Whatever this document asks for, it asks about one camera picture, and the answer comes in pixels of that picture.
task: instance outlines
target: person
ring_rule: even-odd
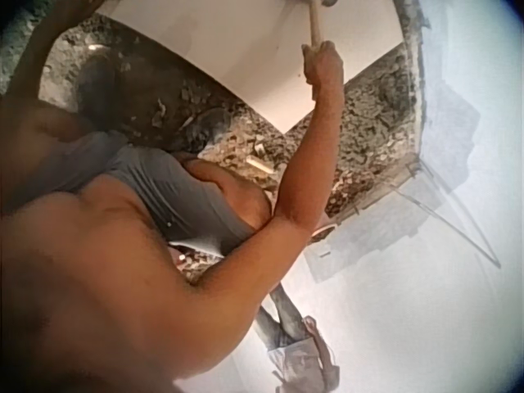
[[[131,147],[97,128],[107,116],[39,101],[54,41],[102,3],[56,0],[0,101],[2,380],[21,390],[151,391],[214,367],[305,248],[332,187],[344,106],[332,43],[304,48],[318,99],[274,212],[227,170]],[[168,242],[225,258],[192,286]]]
[[[340,368],[332,363],[328,345],[314,318],[302,318],[300,311],[279,284],[271,293],[279,323],[259,308],[255,331],[277,367],[282,383],[276,393],[327,393],[338,388]]]

